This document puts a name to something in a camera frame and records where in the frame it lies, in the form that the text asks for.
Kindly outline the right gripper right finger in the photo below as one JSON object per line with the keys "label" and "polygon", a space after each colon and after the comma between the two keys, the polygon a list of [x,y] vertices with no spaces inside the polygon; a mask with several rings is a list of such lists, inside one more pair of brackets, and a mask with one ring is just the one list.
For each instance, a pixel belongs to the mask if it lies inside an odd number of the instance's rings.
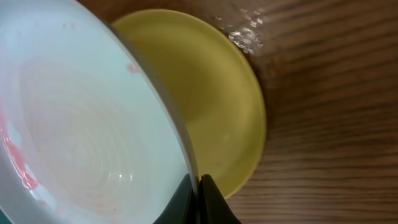
{"label": "right gripper right finger", "polygon": [[199,201],[202,224],[241,224],[209,174],[201,177]]}

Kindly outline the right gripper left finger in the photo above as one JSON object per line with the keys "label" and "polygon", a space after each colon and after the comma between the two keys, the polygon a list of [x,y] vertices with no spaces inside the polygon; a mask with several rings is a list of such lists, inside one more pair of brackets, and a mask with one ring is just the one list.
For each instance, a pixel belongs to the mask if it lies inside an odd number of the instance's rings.
{"label": "right gripper left finger", "polygon": [[196,208],[192,183],[187,174],[154,224],[196,224]]}

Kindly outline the yellow-green plate top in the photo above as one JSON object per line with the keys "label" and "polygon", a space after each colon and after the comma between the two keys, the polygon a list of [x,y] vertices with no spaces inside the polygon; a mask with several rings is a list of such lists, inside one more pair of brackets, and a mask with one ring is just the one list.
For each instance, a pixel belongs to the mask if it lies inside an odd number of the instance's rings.
{"label": "yellow-green plate top", "polygon": [[133,12],[114,28],[137,49],[181,112],[200,175],[224,197],[254,172],[266,139],[266,109],[243,54],[205,21],[166,9]]}

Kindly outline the light blue plate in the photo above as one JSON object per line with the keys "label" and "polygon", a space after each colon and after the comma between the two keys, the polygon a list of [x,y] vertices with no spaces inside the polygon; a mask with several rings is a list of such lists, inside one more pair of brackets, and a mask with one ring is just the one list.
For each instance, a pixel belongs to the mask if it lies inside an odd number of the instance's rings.
{"label": "light blue plate", "polygon": [[154,223],[185,175],[159,78],[76,1],[1,1],[1,222]]}

